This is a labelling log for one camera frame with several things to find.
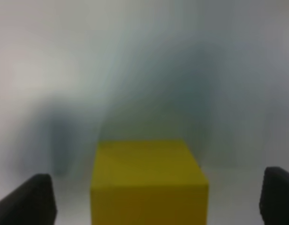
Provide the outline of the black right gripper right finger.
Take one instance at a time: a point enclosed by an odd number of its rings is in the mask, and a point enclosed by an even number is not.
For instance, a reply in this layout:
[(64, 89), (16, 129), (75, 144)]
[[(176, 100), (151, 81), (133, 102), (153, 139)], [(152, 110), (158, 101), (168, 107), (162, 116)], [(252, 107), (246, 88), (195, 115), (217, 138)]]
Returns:
[(277, 167), (264, 171), (259, 211), (265, 225), (289, 225), (289, 172)]

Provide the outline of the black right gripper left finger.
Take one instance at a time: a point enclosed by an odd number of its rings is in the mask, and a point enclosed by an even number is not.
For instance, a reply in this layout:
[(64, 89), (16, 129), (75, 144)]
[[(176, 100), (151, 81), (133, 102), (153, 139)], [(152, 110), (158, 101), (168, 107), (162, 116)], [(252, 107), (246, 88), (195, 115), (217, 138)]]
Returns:
[(53, 225), (57, 206), (49, 174), (36, 174), (0, 200), (0, 225)]

